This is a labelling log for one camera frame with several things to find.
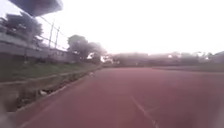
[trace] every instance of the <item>distant tree line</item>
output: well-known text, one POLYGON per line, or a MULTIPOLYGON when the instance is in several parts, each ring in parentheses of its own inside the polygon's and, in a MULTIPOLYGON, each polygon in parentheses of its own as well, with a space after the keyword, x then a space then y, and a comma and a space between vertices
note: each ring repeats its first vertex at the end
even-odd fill
MULTIPOLYGON (((24 12, 21 12, 20 15, 6 14, 5 18, 1 18, 0 32, 29 43, 42 43, 41 38, 39 38, 43 32, 42 25, 24 12)), ((67 51, 75 54, 75 58, 78 58, 77 62, 100 63, 101 56, 106 53, 99 43, 89 42, 80 35, 69 37, 68 44, 67 51)))
POLYGON ((167 53, 167 54, 153 54, 145 53, 121 53, 109 55, 114 66, 121 67, 142 67, 142 66, 181 66, 181 65, 196 65, 199 63, 208 63, 211 61, 212 54, 197 53, 167 53))

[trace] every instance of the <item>grass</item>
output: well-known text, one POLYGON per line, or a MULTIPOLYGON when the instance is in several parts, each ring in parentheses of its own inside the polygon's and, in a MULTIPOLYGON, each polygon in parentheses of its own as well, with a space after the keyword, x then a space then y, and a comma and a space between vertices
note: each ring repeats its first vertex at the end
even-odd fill
POLYGON ((24 64, 11 62, 0 64, 0 82, 27 80, 61 73, 69 73, 90 68, 93 64, 24 64))
POLYGON ((195 66, 168 66, 155 67, 156 69, 180 70, 180 71, 197 71, 197 72, 224 72, 224 64, 200 64, 195 66))

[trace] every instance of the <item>grass embankment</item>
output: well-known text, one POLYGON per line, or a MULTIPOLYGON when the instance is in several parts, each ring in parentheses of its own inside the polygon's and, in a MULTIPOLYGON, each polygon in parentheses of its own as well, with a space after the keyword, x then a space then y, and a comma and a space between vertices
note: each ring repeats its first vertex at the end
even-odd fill
POLYGON ((195 72, 224 72, 224 64, 200 64, 195 66, 167 66, 154 67, 155 69, 195 71, 195 72))
POLYGON ((23 64, 0 66, 0 100, 7 111, 16 111, 73 82, 100 66, 80 64, 23 64))
POLYGON ((0 82, 23 81, 30 78, 46 77, 91 68, 93 64, 51 64, 11 62, 0 64, 0 82))

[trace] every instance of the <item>overcast sky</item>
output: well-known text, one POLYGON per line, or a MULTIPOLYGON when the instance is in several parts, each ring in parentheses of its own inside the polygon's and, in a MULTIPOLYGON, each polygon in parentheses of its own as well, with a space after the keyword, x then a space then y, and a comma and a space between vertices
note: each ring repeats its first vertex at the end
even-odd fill
POLYGON ((62 1, 63 11, 45 17, 109 52, 224 51, 223 0, 62 1))

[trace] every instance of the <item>roof overhang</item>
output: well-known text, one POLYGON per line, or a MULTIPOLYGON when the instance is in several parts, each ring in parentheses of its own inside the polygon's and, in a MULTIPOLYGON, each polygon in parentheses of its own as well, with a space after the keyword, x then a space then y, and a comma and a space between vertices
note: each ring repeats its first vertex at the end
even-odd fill
POLYGON ((16 6, 27 12, 31 16, 41 16, 44 14, 62 10, 61 0, 10 0, 16 6))

